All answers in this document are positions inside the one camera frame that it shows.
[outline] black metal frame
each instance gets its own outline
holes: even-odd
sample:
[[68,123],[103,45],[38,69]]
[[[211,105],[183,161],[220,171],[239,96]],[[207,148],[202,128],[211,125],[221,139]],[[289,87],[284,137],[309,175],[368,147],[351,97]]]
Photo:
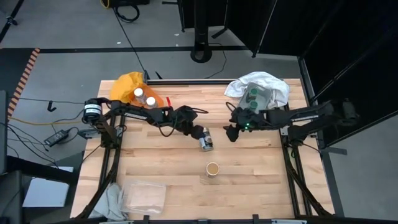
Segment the black metal frame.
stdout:
[[[226,85],[229,84],[233,80],[148,80],[148,85]],[[114,126],[115,118],[111,120],[111,125]],[[124,125],[125,118],[121,118],[120,126]],[[122,141],[123,134],[118,136],[118,141]],[[325,211],[322,206],[317,202],[312,193],[307,189],[305,185],[305,179],[303,174],[303,168],[301,165],[299,150],[296,147],[293,147],[293,151],[295,153],[295,163],[296,169],[294,169],[293,164],[290,161],[289,156],[289,147],[287,144],[288,136],[286,133],[283,133],[280,130],[280,141],[282,144],[282,153],[284,155],[284,162],[287,171],[287,179],[289,183],[289,191],[292,199],[292,209],[294,212],[294,218],[292,220],[306,220],[307,223],[398,223],[397,221],[390,220],[370,220],[363,218],[345,218],[338,217],[335,215],[331,215],[327,211]],[[118,173],[118,165],[120,159],[121,146],[119,145],[115,149],[114,161],[111,166],[111,170],[106,175],[106,170],[109,163],[109,155],[111,149],[106,149],[104,152],[104,162],[101,170],[100,177],[100,185],[98,187],[97,193],[91,199],[89,205],[84,209],[84,211],[74,219],[69,221],[60,222],[67,223],[99,223],[104,222],[104,218],[88,218],[88,215],[94,209],[95,204],[100,199],[102,193],[105,191],[107,186],[116,181],[117,173]],[[301,215],[299,203],[297,200],[297,192],[295,189],[295,184],[301,189],[302,197],[304,199],[304,207],[306,215]],[[313,216],[311,212],[311,206],[318,213],[318,216]],[[246,220],[149,220],[148,216],[145,216],[143,220],[134,220],[134,223],[137,224],[260,224],[260,223],[282,223],[282,220],[278,219],[259,219],[258,215],[254,214],[253,219]]]

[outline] gray floor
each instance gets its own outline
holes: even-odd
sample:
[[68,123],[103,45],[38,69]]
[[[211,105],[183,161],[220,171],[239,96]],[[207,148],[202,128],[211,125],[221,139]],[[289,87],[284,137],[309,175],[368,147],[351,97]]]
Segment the gray floor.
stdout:
[[[2,2],[0,1],[0,7],[11,12],[16,0],[6,1],[6,5],[2,5]],[[161,0],[152,0],[149,5],[140,6],[139,20],[133,24],[123,24],[133,45],[192,45],[192,30],[187,30],[186,33],[180,31],[177,7],[161,5],[160,2]],[[20,25],[10,27],[0,47],[129,47],[114,14],[111,10],[103,9],[98,0],[25,0],[16,19]],[[223,34],[214,42],[242,45],[231,32]],[[253,59],[248,51],[225,53],[228,59],[225,70],[214,78],[238,78],[253,71],[269,72],[278,78],[300,78],[299,65],[294,57],[268,55]],[[156,78],[155,71],[163,78],[203,78],[220,70],[224,62],[220,51],[213,52],[212,59],[203,64],[193,62],[189,52],[139,52],[139,56],[151,78]],[[112,80],[121,74],[141,70],[133,53],[40,54],[22,97],[83,102],[97,95],[101,80]],[[58,109],[49,113],[46,103],[21,100],[13,117],[42,123],[72,118],[81,110],[81,105],[57,103],[55,106]],[[29,126],[15,121],[10,123],[41,141],[53,134],[50,126]],[[397,132],[397,125],[394,124],[397,124],[396,118],[337,145],[347,148],[349,152],[346,157],[332,155],[347,217],[398,219],[394,212],[398,207],[398,197],[393,191],[397,185],[393,160],[396,151],[392,144]],[[67,129],[72,126],[56,128]],[[18,148],[22,158],[48,164],[19,142],[9,141],[9,144]],[[84,148],[85,141],[76,138],[66,145],[54,146],[46,153],[56,161],[66,159],[67,164],[78,167],[81,162],[79,155]],[[69,212],[70,205],[39,219],[36,217],[32,223],[66,219]]]

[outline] yellow plastic bag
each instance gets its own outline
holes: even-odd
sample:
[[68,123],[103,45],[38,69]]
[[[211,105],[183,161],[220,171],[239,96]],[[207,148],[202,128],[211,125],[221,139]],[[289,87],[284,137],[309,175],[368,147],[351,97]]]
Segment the yellow plastic bag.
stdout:
[[113,84],[110,100],[120,100],[123,103],[130,103],[130,95],[143,84],[144,74],[142,72],[130,72],[121,75]]

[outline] wooden table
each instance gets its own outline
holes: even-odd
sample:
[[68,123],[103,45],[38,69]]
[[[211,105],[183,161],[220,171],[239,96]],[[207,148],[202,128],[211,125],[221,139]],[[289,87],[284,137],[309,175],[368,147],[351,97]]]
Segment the wooden table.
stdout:
[[[290,109],[306,107],[300,80],[284,81],[290,86]],[[102,81],[98,96],[108,97],[113,83]],[[210,152],[203,152],[200,143],[190,136],[174,132],[165,138],[145,122],[126,120],[118,184],[136,179],[167,185],[164,210],[150,219],[251,219],[252,214],[259,214],[260,218],[294,217],[279,132],[240,133],[236,142],[230,142],[223,130],[229,125],[231,114],[225,102],[238,101],[224,96],[225,88],[226,85],[153,86],[163,99],[170,98],[174,108],[188,105],[209,111],[199,114],[194,123],[210,129],[214,142]],[[307,138],[305,143],[317,147],[314,139]],[[99,144],[99,139],[89,140],[85,156]],[[318,152],[306,146],[299,150],[307,187],[333,213]],[[103,155],[104,149],[98,149],[82,165],[71,217],[78,215],[96,192]],[[220,173],[214,179],[205,175],[209,162],[220,165]],[[301,193],[297,186],[296,189],[304,214]],[[142,215],[131,213],[129,218],[142,220]]]

